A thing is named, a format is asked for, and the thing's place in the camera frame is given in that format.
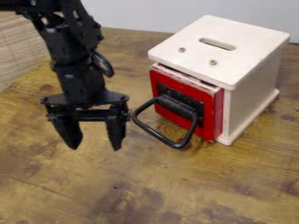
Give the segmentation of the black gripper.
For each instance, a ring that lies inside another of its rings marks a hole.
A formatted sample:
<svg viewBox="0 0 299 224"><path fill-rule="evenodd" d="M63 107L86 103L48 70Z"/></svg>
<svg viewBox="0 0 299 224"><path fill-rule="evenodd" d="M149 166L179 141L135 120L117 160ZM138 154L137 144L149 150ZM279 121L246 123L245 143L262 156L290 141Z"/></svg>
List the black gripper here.
<svg viewBox="0 0 299 224"><path fill-rule="evenodd" d="M122 148L130 118L129 96L107 89L105 77L111 78L114 68L106 59L79 63L51 63L58 74L62 93L47 96L42 104L64 143L76 150L83 140L79 122L106 122L114 151Z"/></svg>

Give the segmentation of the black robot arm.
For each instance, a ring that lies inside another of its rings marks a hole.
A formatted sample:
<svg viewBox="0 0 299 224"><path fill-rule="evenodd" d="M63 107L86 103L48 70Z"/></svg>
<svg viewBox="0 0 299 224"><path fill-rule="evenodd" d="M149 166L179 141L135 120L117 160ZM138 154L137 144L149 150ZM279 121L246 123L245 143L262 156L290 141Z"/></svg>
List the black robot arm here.
<svg viewBox="0 0 299 224"><path fill-rule="evenodd" d="M66 144L78 149L83 139L82 122L103 122L115 150L127 135L129 97L107 90L114 67L98 52L103 40L101 24L80 0L0 0L0 11L12 11L32 21L51 55L62 93L42 104Z"/></svg>

